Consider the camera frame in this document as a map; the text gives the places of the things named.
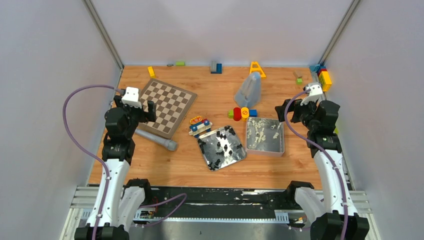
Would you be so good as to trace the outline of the wooden chessboard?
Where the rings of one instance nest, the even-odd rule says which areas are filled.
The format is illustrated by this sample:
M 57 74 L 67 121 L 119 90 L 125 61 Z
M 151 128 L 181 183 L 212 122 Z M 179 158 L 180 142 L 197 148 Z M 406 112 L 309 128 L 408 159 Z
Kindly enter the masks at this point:
M 138 128 L 171 139 L 197 98 L 197 94 L 158 79 L 150 79 L 140 91 L 143 108 L 155 103 L 156 121 L 140 123 Z

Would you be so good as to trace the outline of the grey cylinder tube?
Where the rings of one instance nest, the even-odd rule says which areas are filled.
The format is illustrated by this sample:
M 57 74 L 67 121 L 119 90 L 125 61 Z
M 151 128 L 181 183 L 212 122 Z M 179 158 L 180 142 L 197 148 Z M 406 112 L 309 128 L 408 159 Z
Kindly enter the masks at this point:
M 165 147 L 167 150 L 172 151 L 172 152 L 176 151 L 177 148 L 178 148 L 177 142 L 175 142 L 171 139 L 163 138 L 161 136 L 155 135 L 153 133 L 147 132 L 147 131 L 139 129 L 139 128 L 137 128 L 135 130 L 135 134 L 137 134 L 137 135 L 139 135 L 139 136 L 141 136 L 145 139 L 148 139 L 152 142 L 155 142 L 155 143 Z

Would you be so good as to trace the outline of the silver tray white pieces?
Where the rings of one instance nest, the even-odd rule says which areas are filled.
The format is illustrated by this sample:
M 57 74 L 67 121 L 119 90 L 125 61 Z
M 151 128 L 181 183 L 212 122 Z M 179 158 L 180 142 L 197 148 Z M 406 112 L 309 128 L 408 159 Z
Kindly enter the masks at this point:
M 247 153 L 282 157 L 285 152 L 283 126 L 278 119 L 248 117 L 245 130 Z

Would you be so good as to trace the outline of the translucent blue plastic container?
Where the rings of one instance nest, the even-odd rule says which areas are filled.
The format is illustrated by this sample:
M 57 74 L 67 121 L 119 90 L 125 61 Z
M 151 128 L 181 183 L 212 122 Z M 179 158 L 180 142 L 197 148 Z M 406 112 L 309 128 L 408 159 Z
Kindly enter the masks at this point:
M 243 81 L 236 92 L 234 100 L 242 108 L 252 109 L 261 99 L 261 75 L 259 72 L 252 72 Z

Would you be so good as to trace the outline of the red yellow blue block toy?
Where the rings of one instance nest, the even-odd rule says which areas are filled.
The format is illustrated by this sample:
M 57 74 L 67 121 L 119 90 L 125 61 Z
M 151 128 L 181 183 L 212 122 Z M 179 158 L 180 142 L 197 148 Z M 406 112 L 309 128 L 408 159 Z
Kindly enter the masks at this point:
M 257 117 L 258 112 L 256 109 L 250 109 L 247 107 L 234 107 L 229 110 L 227 113 L 227 117 L 229 119 L 233 119 L 234 121 L 246 121 L 249 117 Z

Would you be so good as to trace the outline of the colourful toy car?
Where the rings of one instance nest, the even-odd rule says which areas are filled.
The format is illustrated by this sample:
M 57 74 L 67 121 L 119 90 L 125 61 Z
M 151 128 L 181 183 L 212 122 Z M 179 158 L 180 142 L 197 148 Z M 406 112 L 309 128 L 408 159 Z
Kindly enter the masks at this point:
M 213 123 L 207 118 L 202 116 L 196 116 L 190 119 L 190 126 L 188 134 L 198 138 L 202 132 L 210 132 L 213 126 Z

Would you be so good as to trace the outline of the silver tray black pieces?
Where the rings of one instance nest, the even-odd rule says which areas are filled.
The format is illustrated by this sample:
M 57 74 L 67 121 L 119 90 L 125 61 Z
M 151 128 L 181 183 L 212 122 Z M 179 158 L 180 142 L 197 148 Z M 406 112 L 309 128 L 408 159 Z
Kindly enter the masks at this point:
M 199 136 L 197 144 L 210 171 L 218 171 L 247 157 L 247 151 L 242 141 L 230 125 Z

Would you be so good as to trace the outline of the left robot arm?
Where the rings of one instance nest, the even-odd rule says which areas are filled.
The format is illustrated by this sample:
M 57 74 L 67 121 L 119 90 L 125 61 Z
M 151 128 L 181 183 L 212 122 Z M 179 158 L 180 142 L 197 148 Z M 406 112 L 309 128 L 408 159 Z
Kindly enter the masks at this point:
M 133 135 L 139 123 L 156 121 L 156 105 L 116 95 L 116 107 L 105 115 L 102 175 L 94 207 L 84 227 L 75 230 L 76 240 L 128 240 L 129 228 L 139 206 L 149 206 L 153 193 L 147 179 L 131 179 L 124 185 L 135 150 Z

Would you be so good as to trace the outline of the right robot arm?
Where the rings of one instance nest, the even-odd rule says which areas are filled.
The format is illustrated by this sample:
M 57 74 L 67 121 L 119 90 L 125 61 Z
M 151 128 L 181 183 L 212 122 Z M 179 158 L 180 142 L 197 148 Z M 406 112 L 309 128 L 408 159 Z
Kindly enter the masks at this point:
M 364 240 L 370 230 L 368 219 L 359 216 L 354 206 L 344 177 L 342 147 L 334 132 L 339 109 L 329 100 L 302 104 L 301 99 L 286 99 L 275 107 L 280 122 L 302 123 L 308 130 L 304 140 L 318 167 L 323 198 L 311 183 L 293 180 L 285 201 L 292 209 L 303 209 L 311 222 L 312 240 Z

